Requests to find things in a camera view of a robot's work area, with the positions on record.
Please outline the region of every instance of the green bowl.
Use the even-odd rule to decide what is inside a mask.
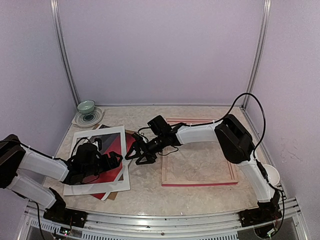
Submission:
[[[95,110],[95,101],[93,100],[85,100],[80,102],[77,109],[81,114],[87,115],[92,113]]]

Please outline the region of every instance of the wall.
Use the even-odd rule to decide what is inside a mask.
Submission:
[[[320,4],[272,1],[253,93],[266,114],[264,143],[290,197],[296,197],[312,240],[320,225]],[[249,116],[262,128],[260,110]]]
[[[0,139],[54,155],[75,114],[50,1],[0,1]],[[12,240],[27,204],[0,189],[0,239]]]
[[[231,104],[248,85],[264,1],[60,0],[82,100]]]

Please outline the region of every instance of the pink frame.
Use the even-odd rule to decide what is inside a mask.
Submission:
[[[188,124],[201,124],[212,122],[212,119],[204,118],[167,118],[166,121],[172,125],[176,123],[188,123]],[[163,154],[167,153],[167,148],[163,150]],[[161,186],[163,187],[207,187],[207,186],[221,186],[221,185],[236,185],[238,183],[238,176],[234,164],[227,161],[229,173],[231,179],[216,180],[216,181],[168,181],[167,168],[168,168],[168,156],[162,157],[162,179]]]

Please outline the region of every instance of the beige table surface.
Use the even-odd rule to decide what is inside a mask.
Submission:
[[[128,130],[138,130],[157,115],[164,118],[218,119],[229,108],[210,106],[122,106],[102,107],[105,109],[100,124],[107,126],[124,125]],[[252,134],[249,124],[238,107],[232,112]],[[57,157],[68,159],[75,132],[86,131],[72,125],[67,132]],[[151,139],[152,133],[145,131]],[[258,148],[257,156],[262,163],[266,160]],[[238,184],[229,186],[206,187],[162,187],[162,159],[156,163],[129,167],[131,190],[119,192],[115,200],[101,201],[91,195],[63,196],[63,184],[46,178],[45,187],[55,189],[65,200],[67,207],[80,210],[97,211],[113,214],[172,216],[219,213],[255,207],[255,193],[244,174],[235,166]]]

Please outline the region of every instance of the vertical metal pole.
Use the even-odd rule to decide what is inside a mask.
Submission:
[[[260,28],[260,34],[259,34],[259,40],[258,45],[256,47],[254,62],[250,74],[250,80],[248,87],[246,89],[247,93],[252,93],[254,89],[254,85],[256,82],[258,70],[260,61],[262,58],[262,53],[265,45],[266,35],[267,35],[267,29],[268,29],[268,22],[269,22],[269,16],[270,16],[270,8],[271,8],[271,0],[264,0],[264,8],[263,8],[263,15],[262,15],[262,22],[261,22],[261,28]],[[246,110],[249,104],[250,96],[246,95],[243,100],[243,109]]]
[[[80,98],[77,92],[77,88],[71,73],[70,65],[69,65],[69,60],[66,52],[66,47],[64,43],[64,36],[62,32],[62,27],[61,27],[61,20],[59,16],[59,7],[58,7],[58,0],[50,0],[51,3],[51,11],[52,11],[52,17],[53,17],[53,23],[54,23],[54,28],[55,28],[55,33],[58,41],[58,46],[60,49],[61,53],[61,58],[62,58],[62,63],[64,66],[65,74],[68,80],[68,84],[70,87],[70,91],[72,93],[72,98],[74,101],[75,106],[78,106],[80,103]]]

